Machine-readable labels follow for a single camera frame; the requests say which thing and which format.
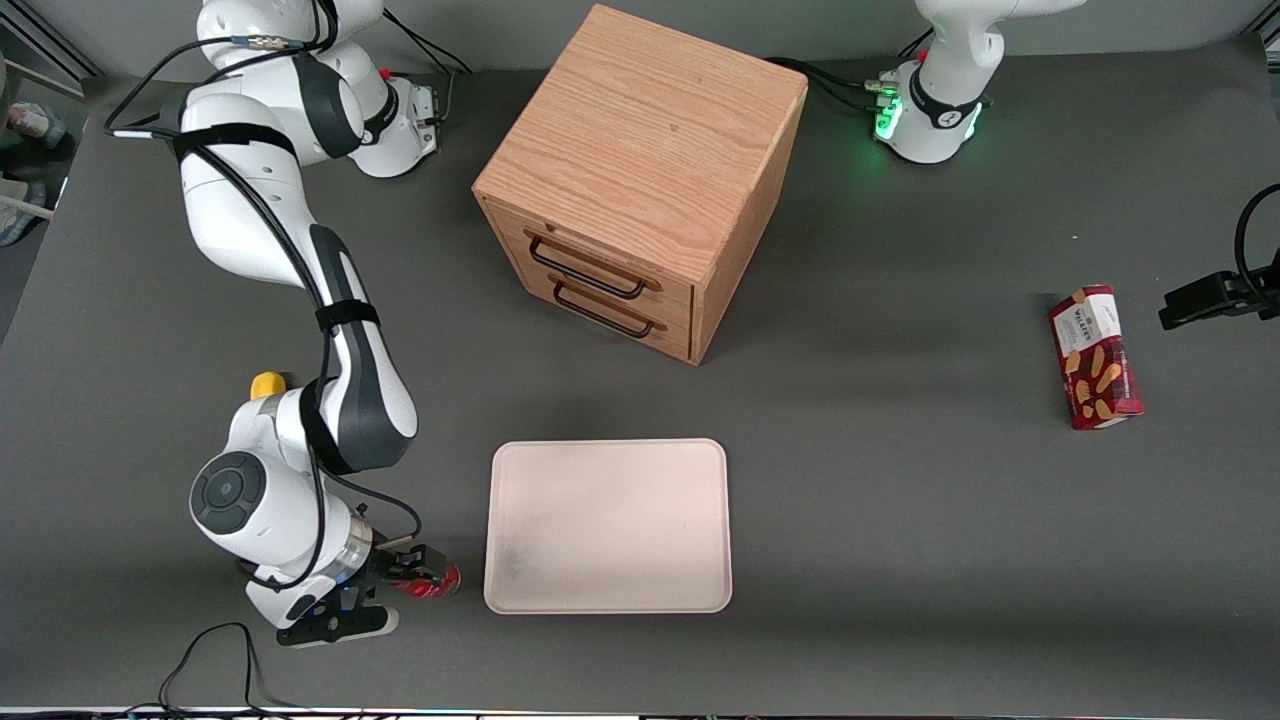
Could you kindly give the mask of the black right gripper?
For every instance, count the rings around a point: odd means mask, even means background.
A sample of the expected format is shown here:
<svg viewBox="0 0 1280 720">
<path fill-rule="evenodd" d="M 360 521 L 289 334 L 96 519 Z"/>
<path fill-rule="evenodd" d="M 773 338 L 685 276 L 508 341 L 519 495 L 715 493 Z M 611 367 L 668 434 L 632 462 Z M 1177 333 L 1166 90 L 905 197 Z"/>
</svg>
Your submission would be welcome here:
<svg viewBox="0 0 1280 720">
<path fill-rule="evenodd" d="M 449 569 L 444 553 L 426 546 L 374 550 L 366 564 L 346 582 L 346 611 L 371 603 L 388 585 L 413 598 L 426 597 L 426 582 L 443 582 Z"/>
</svg>

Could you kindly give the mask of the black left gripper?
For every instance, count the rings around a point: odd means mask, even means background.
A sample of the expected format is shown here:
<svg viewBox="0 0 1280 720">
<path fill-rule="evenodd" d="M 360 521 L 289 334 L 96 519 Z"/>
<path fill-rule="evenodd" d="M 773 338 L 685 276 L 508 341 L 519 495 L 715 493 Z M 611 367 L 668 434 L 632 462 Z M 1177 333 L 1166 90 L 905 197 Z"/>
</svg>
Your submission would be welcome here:
<svg viewBox="0 0 1280 720">
<path fill-rule="evenodd" d="M 1164 296 L 1158 311 L 1165 331 L 1219 316 L 1256 314 L 1261 320 L 1279 318 L 1279 269 L 1258 268 L 1242 275 L 1242 292 L 1231 272 L 1210 275 L 1175 288 Z"/>
</svg>

